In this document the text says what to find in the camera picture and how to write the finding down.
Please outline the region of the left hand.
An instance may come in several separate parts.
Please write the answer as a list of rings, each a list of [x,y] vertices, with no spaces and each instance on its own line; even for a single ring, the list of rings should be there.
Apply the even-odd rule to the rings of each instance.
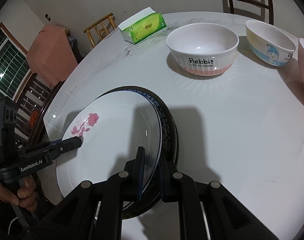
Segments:
[[[32,212],[37,209],[35,189],[36,184],[31,175],[25,177],[24,184],[17,191],[17,193],[11,192],[10,190],[6,189],[2,184],[0,184],[0,200],[5,203],[20,206]]]

